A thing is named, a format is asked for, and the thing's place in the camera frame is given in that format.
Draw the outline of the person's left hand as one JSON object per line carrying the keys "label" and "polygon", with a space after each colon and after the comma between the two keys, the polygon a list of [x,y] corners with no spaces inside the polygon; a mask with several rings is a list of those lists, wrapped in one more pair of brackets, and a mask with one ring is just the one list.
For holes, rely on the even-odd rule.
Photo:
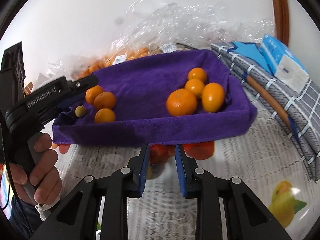
{"label": "person's left hand", "polygon": [[[17,192],[17,196],[30,205],[51,205],[60,195],[62,180],[55,167],[58,155],[51,149],[52,139],[49,134],[43,133],[34,143],[34,150],[42,154],[41,159],[28,176],[23,168],[11,163],[11,175]],[[33,198],[29,198],[23,186],[30,182],[37,186]]]}

